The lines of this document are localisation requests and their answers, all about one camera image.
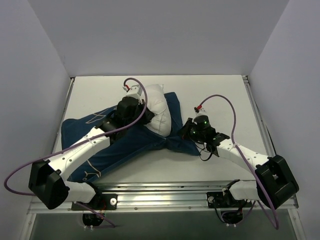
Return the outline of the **white pillow insert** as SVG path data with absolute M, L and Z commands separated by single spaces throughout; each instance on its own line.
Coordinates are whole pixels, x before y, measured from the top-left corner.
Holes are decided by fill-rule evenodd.
M 164 94 L 164 85 L 148 85 L 145 90 L 147 93 L 147 108 L 154 114 L 154 117 L 145 126 L 153 133 L 167 137 L 171 133 L 172 120 Z

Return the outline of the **blue patterned pillowcase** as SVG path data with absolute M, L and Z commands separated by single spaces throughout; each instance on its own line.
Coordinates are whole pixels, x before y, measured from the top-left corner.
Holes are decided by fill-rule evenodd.
M 183 126 L 181 107 L 175 92 L 165 93 L 164 97 L 171 114 L 171 132 L 167 137 L 160 136 L 143 125 L 134 125 L 129 128 L 124 137 L 117 140 L 110 147 L 105 148 L 78 167 L 69 177 L 70 182 L 93 182 L 106 175 L 116 167 L 130 159 L 148 151 L 168 149 L 177 153 L 199 156 L 194 142 L 184 140 L 178 132 Z M 61 147 L 66 149 L 79 141 L 101 118 L 112 112 L 106 108 L 80 119 L 69 118 L 61 126 Z

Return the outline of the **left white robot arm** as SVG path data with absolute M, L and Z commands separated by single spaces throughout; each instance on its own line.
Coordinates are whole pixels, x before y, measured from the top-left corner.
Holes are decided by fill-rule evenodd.
M 144 99 L 123 97 L 115 109 L 76 143 L 33 163 L 29 189 L 49 210 L 64 202 L 80 202 L 90 210 L 97 209 L 103 202 L 98 188 L 89 182 L 71 182 L 69 177 L 92 156 L 121 139 L 133 125 L 147 124 L 153 117 Z

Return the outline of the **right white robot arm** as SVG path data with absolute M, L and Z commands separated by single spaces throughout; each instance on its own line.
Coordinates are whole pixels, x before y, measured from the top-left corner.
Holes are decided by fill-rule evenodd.
M 189 118 L 178 135 L 204 145 L 211 155 L 229 160 L 253 175 L 254 180 L 234 180 L 224 188 L 222 200 L 227 206 L 249 200 L 277 209 L 300 189 L 284 157 L 260 154 L 233 142 L 228 135 L 217 132 L 206 115 Z

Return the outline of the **aluminium front rail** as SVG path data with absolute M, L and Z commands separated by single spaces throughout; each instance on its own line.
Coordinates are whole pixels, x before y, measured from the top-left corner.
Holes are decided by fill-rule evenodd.
M 105 194 L 117 195 L 114 213 L 209 211 L 208 192 L 229 181 L 97 183 Z

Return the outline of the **left aluminium side rail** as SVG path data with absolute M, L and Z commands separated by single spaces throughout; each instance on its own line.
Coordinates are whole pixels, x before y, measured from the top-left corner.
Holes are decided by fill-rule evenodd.
M 63 105 L 62 116 L 59 121 L 57 134 L 55 137 L 54 145 L 52 147 L 52 154 L 44 158 L 45 166 L 42 185 L 46 186 L 47 189 L 53 189 L 54 186 L 59 187 L 64 185 L 63 181 L 67 179 L 67 176 L 65 175 L 66 169 L 68 167 L 69 162 L 72 162 L 72 160 L 68 158 L 68 154 L 71 153 L 70 150 L 61 150 L 59 148 L 59 144 L 61 144 L 62 124 L 65 120 L 65 115 L 68 109 L 68 104 L 70 101 L 74 83 L 75 78 L 73 77 L 71 78 L 69 89 L 67 91 L 67 95 Z

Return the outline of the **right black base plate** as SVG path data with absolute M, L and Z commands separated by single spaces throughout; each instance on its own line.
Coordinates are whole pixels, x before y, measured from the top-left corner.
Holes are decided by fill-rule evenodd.
M 206 193 L 207 205 L 209 208 L 231 208 L 234 205 L 234 198 L 228 192 L 212 191 Z

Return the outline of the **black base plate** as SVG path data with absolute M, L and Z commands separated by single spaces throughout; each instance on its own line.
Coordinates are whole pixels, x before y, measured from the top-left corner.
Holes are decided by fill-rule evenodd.
M 231 208 L 234 205 L 234 198 L 228 192 L 212 191 L 206 193 L 207 205 L 209 208 Z
M 118 204 L 118 195 L 115 193 L 99 193 L 96 194 L 88 203 L 73 202 L 72 211 L 84 211 L 87 207 L 95 211 L 116 210 Z

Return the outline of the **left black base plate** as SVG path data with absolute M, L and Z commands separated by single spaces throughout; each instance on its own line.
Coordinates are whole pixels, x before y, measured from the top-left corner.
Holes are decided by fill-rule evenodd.
M 84 211 L 87 207 L 95 211 L 116 210 L 118 204 L 118 195 L 115 193 L 99 193 L 96 194 L 88 203 L 73 202 L 72 211 Z

